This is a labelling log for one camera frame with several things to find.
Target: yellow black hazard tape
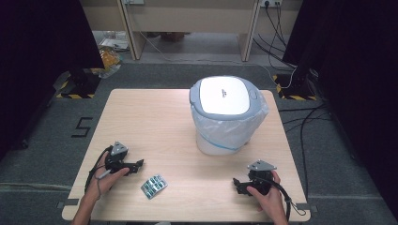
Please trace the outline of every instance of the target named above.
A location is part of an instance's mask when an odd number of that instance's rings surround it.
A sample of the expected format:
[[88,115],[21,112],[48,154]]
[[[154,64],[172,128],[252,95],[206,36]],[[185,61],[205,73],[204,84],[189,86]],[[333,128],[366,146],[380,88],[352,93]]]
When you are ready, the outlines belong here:
[[292,100],[316,100],[316,96],[312,93],[307,85],[299,90],[292,90],[293,88],[281,88],[281,86],[287,86],[289,82],[282,80],[281,76],[278,75],[274,75],[272,78],[274,82],[278,84],[276,86],[276,90],[280,98]]
[[87,78],[87,83],[85,85],[77,86],[74,82],[70,81],[71,77],[69,75],[62,84],[59,94],[56,97],[71,99],[93,98],[100,83],[100,78],[92,74],[88,74]]

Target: hand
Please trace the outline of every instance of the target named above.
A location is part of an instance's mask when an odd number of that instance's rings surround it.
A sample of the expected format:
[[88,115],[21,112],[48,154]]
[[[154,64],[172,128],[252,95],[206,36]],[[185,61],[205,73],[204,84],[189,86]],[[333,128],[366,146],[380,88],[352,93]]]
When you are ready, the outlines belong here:
[[[279,178],[279,175],[275,171],[271,172],[274,177],[274,181],[280,184],[281,178]],[[267,195],[262,195],[254,187],[248,186],[247,190],[260,203],[260,211],[266,211],[267,215],[274,221],[274,224],[287,224],[286,214],[283,209],[282,195],[276,187],[272,186]]]
[[89,195],[98,199],[100,195],[105,194],[120,177],[129,172],[129,168],[123,168],[118,172],[115,172],[113,174],[107,174],[105,175],[105,177],[99,179],[99,177],[106,172],[105,159],[108,154],[109,152],[105,152],[105,154],[103,154],[102,158],[100,159],[99,164],[97,165],[97,170],[94,173],[90,184],[88,185],[85,195]]
[[94,205],[96,204],[96,201],[100,197],[100,195],[106,193],[120,177],[129,172],[129,168],[123,168],[113,174],[105,175],[105,177],[100,180],[96,178],[101,176],[106,171],[104,165],[106,156],[108,156],[108,154],[109,152],[106,152],[100,159],[99,164],[97,165],[98,169],[94,173],[93,178],[88,185],[87,191],[82,197],[79,209],[77,210],[71,224],[87,224],[90,219],[91,212],[93,211]]

